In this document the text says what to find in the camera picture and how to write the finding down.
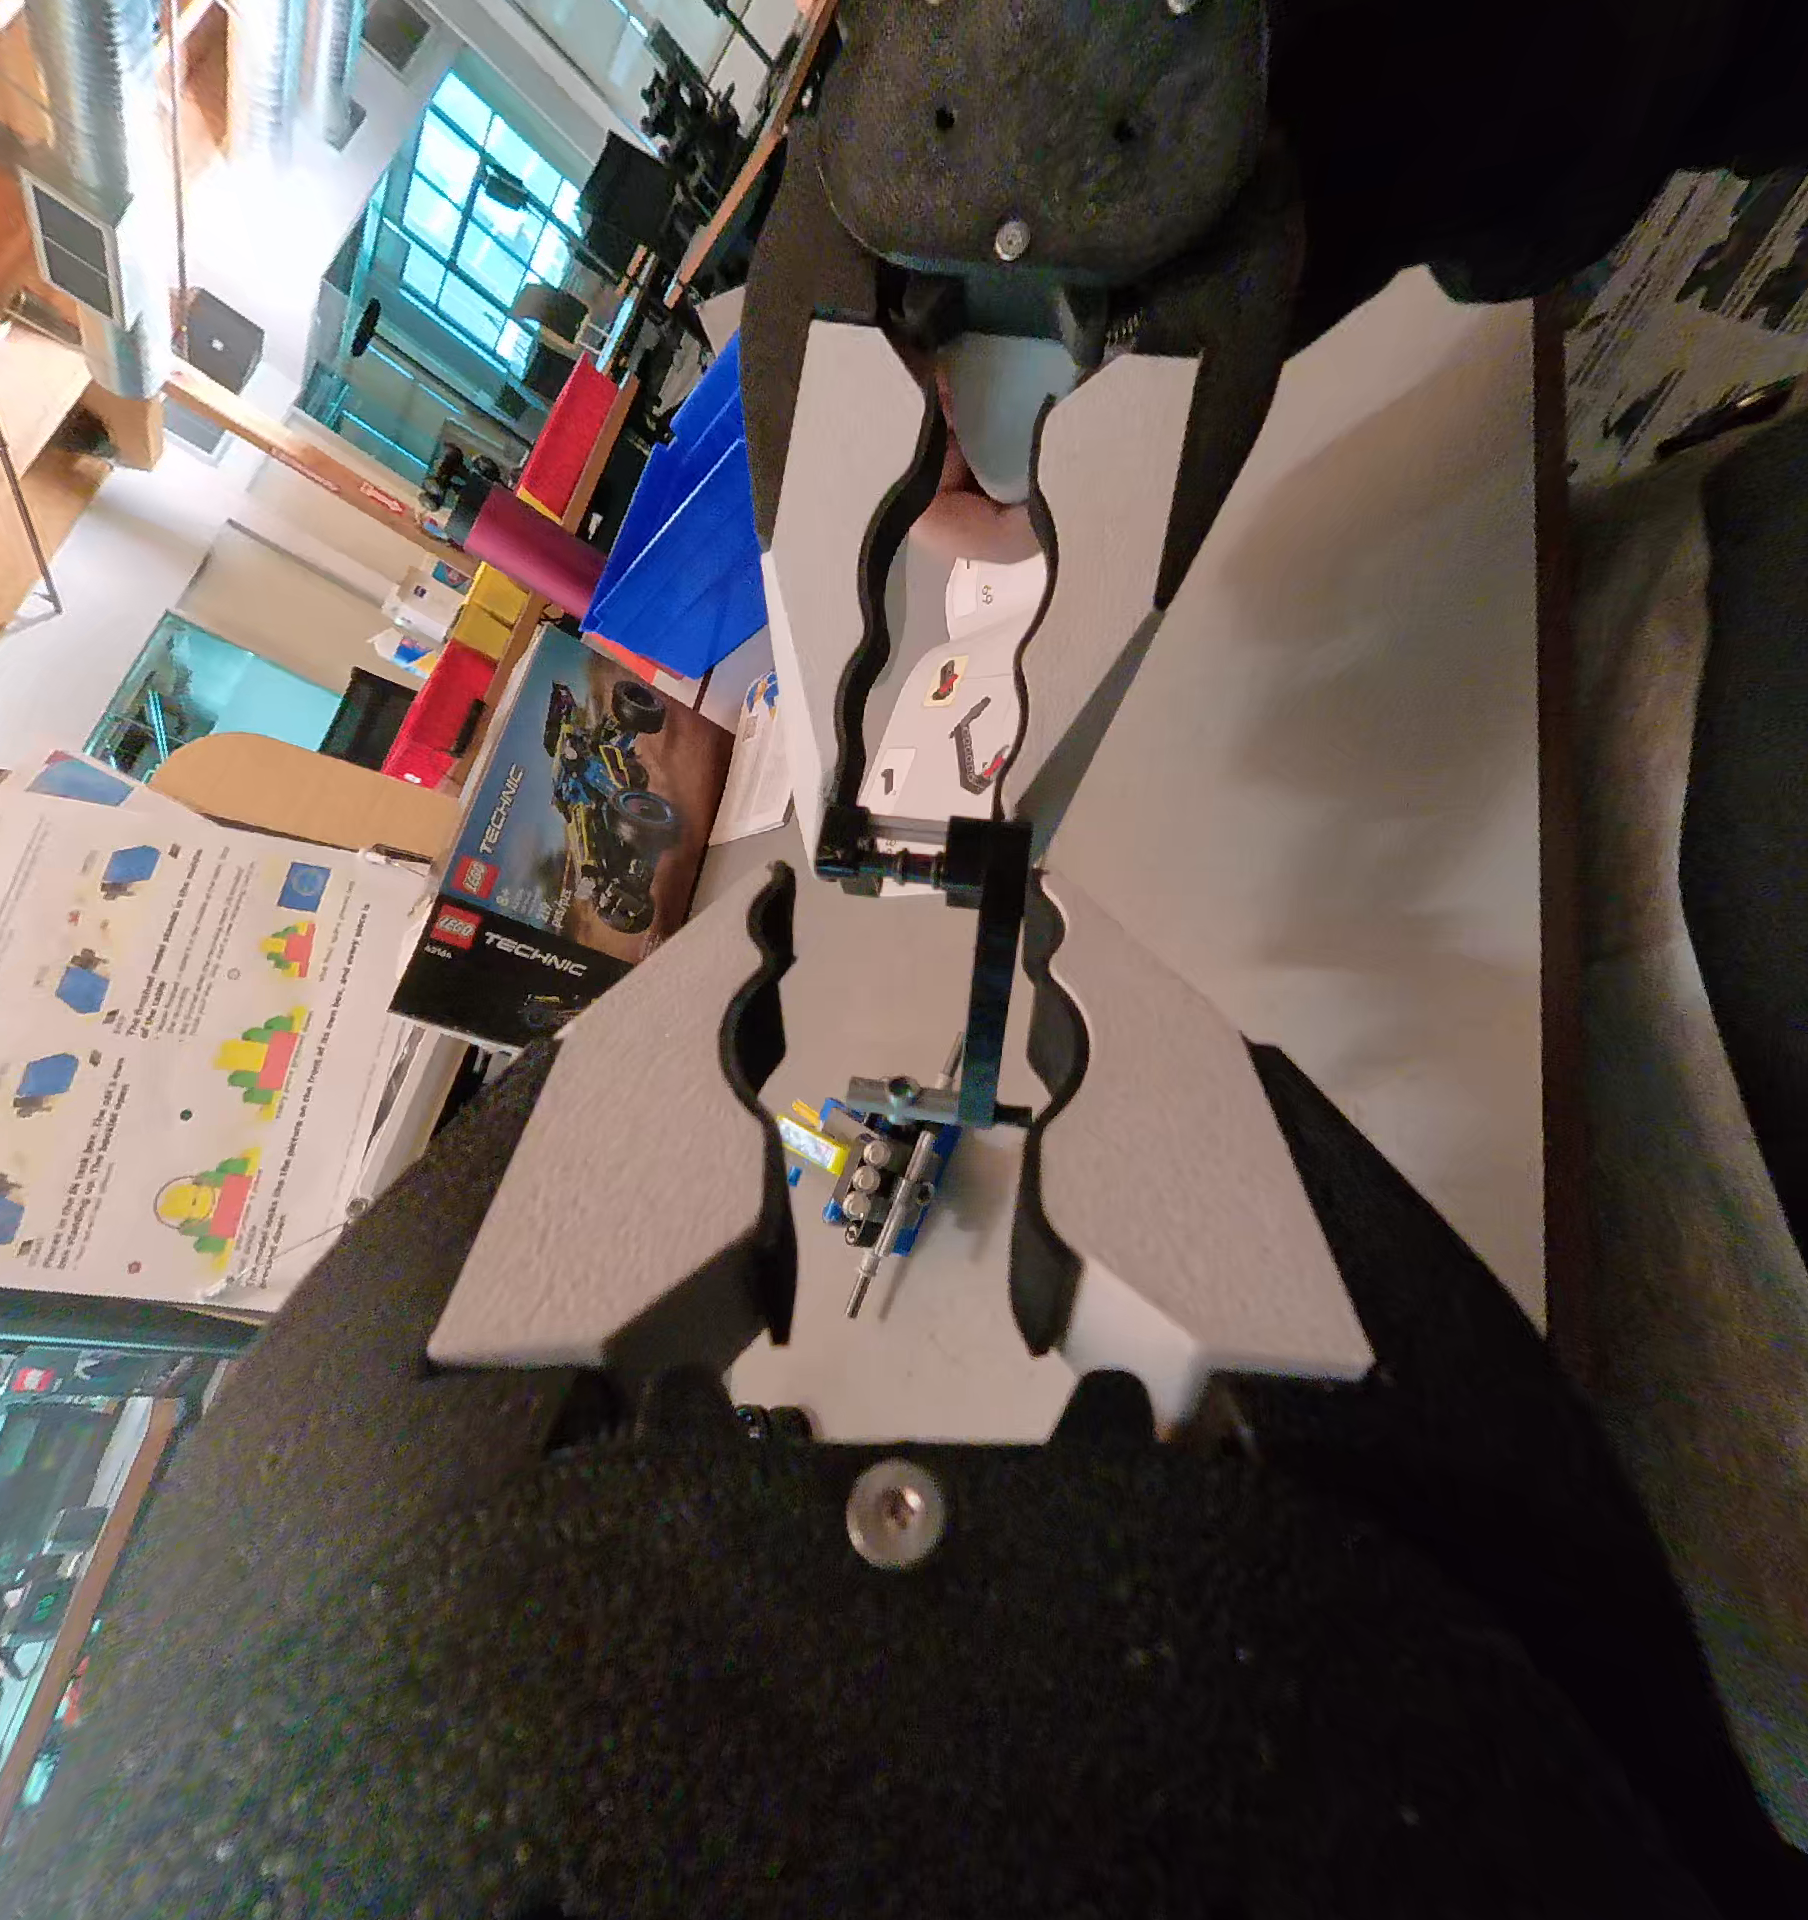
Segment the grey cloth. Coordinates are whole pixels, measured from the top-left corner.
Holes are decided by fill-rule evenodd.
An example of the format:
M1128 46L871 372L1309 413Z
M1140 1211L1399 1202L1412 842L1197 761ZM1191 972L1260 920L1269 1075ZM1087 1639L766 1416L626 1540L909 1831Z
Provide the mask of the grey cloth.
M1572 536L1591 1385L1808 1915L1808 406Z

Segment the teal printed toy box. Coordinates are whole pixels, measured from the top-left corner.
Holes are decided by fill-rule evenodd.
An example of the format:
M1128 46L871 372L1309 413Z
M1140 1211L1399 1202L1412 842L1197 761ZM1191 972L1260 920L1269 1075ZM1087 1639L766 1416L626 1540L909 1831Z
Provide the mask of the teal printed toy box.
M100 1633L226 1359L0 1342L0 1857L93 1717Z

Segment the yellow box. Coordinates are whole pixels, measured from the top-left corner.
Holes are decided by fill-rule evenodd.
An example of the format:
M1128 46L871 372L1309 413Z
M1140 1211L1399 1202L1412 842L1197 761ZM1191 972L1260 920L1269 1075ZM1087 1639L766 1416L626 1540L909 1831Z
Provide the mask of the yellow box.
M461 613L451 618L447 644L457 644L473 654L501 661L518 616L531 601L531 592L490 562L476 564Z

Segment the stack of blue bins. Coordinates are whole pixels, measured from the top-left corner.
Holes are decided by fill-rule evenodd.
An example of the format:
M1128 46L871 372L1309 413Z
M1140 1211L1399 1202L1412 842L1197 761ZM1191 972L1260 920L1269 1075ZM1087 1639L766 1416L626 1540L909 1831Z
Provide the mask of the stack of blue bins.
M651 447L585 633L700 682L766 625L733 336Z

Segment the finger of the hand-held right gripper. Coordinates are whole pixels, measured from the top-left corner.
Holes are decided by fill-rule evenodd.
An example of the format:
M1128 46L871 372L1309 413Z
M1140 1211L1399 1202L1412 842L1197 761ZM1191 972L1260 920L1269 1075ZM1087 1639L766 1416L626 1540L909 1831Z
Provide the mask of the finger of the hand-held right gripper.
M1017 646L1018 734L993 815L1059 825L1161 622L1157 571L1199 363L1125 354L1034 429L1045 590Z
M779 731L812 868L861 868L868 697L891 665L887 586L928 506L946 428L935 383L871 323L808 325L764 551Z

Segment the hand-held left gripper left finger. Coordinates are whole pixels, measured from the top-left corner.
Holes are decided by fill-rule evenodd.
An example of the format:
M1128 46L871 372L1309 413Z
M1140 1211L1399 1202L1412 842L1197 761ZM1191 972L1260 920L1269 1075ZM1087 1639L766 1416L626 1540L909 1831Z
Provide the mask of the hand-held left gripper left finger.
M437 1366L725 1372L789 1342L796 1218L762 1092L794 932L796 872L770 863L565 1029L429 1336Z

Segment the person's right hand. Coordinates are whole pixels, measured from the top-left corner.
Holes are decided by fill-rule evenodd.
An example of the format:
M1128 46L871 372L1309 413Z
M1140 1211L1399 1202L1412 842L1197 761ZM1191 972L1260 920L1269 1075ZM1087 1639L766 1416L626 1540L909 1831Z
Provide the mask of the person's right hand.
M952 562L1018 564L1041 553L1027 505L1002 505L975 487L935 494L912 540Z

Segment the toy set box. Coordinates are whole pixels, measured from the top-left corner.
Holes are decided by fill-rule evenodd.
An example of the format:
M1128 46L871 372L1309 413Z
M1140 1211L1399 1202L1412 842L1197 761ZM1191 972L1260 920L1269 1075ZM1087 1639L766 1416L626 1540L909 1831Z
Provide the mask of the toy set box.
M469 1044L557 1033L684 922L734 737L541 630L488 731L389 1012Z

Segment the red box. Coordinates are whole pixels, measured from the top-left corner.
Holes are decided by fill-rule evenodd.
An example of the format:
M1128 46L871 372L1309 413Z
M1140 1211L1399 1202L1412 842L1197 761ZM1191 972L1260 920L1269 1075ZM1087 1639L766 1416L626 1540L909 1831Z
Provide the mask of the red box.
M573 526L574 499L580 497L588 476L599 470L593 458L614 446L640 392L642 381L636 375L614 379L580 358L568 370L531 446L517 482L518 497L548 518Z

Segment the black speaker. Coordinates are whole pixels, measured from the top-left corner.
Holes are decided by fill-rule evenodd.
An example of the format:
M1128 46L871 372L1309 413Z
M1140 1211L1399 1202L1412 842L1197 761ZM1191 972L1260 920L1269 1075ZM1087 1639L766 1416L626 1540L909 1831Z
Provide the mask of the black speaker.
M192 286L180 309L180 358L229 394L243 394L263 365L265 332L207 291Z

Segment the printed instruction sheet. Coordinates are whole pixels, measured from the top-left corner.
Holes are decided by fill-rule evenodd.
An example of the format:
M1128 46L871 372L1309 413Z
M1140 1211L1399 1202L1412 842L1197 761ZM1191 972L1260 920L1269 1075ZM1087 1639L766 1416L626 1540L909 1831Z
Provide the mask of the printed instruction sheet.
M281 1308L347 1224L423 896L0 782L0 1290Z

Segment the cardboard box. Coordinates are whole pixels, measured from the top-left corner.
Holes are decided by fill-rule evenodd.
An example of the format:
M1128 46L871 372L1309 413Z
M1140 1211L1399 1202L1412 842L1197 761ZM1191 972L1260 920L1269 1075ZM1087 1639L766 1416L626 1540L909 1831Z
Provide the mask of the cardboard box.
M147 776L160 797L235 826L344 852L397 852L439 865L461 799L256 734L213 734Z

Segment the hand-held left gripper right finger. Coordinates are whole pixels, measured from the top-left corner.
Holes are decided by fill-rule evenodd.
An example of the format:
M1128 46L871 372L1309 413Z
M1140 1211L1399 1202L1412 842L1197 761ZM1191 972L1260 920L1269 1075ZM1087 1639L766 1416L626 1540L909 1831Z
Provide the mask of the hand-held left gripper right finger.
M1241 1031L1059 872L1032 879L1022 964L1041 1090L1009 1234L1027 1351L1128 1374L1155 1428L1188 1427L1222 1376L1364 1378L1370 1336Z

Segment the toy brick model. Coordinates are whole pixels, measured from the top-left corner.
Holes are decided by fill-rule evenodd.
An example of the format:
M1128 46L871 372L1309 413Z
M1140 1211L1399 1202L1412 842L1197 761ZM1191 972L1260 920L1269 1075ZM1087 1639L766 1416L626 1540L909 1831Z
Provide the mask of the toy brick model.
M833 801L821 815L821 879L857 897L876 897L884 883L916 885L973 915L976 927L964 1027L931 1081L855 1077L818 1107L796 1102L776 1118L796 1159L830 1177L823 1214L857 1255L847 1318L866 1308L887 1266L914 1251L964 1134L1032 1123L1028 1107L1000 1097L1030 840L1021 825L955 816L921 850L865 807Z

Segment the red bin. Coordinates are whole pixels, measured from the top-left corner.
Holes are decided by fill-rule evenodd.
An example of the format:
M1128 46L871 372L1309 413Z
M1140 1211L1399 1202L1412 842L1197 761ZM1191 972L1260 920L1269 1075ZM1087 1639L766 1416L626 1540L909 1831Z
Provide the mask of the red bin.
M439 647L381 761L381 773L424 790L450 779L474 737L495 676L494 657L461 641Z

